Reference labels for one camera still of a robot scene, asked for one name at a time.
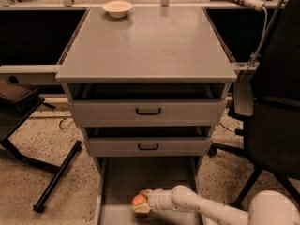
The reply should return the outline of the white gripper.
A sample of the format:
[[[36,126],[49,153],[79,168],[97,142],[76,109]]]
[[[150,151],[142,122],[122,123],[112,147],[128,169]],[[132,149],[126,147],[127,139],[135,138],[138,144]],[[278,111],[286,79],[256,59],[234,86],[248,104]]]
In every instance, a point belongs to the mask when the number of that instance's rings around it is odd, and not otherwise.
[[[148,215],[153,211],[165,211],[173,209],[173,192],[164,189],[144,189],[139,192],[147,197],[147,204],[133,205],[132,209],[137,215]]]

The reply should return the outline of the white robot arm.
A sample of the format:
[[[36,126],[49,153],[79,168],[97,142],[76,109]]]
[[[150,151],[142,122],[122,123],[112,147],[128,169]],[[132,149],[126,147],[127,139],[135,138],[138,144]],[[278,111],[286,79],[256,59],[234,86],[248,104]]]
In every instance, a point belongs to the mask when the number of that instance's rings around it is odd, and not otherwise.
[[[300,213],[294,203],[273,190],[256,194],[247,212],[205,199],[182,185],[170,190],[141,190],[132,200],[132,209],[138,214],[151,211],[198,212],[217,225],[300,225]]]

